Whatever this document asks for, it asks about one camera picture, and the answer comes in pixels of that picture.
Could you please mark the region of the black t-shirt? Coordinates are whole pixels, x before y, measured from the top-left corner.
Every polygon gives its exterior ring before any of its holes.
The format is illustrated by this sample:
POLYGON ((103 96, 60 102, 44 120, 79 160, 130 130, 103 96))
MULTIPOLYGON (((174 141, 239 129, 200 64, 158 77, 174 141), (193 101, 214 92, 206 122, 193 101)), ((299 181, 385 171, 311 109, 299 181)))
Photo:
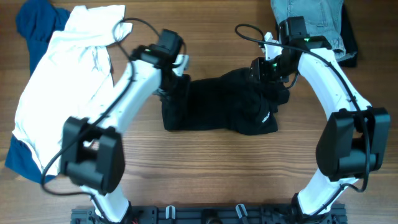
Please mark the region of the black t-shirt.
POLYGON ((255 84, 248 68, 218 78, 178 78, 175 88, 161 96, 162 119, 168 131, 228 129, 248 136, 278 130, 275 114, 286 104, 289 90, 281 83, 255 84))

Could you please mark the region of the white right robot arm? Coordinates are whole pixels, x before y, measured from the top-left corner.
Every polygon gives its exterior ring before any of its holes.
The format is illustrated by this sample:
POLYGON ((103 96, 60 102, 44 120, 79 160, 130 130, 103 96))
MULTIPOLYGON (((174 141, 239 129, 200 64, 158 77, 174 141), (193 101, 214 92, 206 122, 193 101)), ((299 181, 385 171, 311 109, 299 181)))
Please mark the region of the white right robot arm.
POLYGON ((366 190, 370 173, 381 168, 391 117, 358 93, 338 65, 329 41, 322 35, 311 36, 302 16, 282 21, 277 40, 266 33, 255 42, 264 56, 253 61, 250 79, 276 84, 300 74, 327 118, 316 147, 318 169, 292 200, 294 220, 310 222, 329 213, 347 188, 366 190))

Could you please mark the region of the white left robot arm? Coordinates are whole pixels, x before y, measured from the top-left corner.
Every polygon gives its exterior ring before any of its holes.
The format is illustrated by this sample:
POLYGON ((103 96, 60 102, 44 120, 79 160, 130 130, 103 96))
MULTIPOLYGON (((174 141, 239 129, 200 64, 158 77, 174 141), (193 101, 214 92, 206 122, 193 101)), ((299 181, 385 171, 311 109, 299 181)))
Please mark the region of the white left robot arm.
POLYGON ((66 120, 60 172, 90 196, 92 220, 132 222, 131 203, 119 185, 125 168, 122 136, 148 97, 176 88, 189 59, 179 53, 184 48, 176 32, 162 30, 157 43, 133 50, 124 75, 108 102, 97 107, 98 113, 66 120))

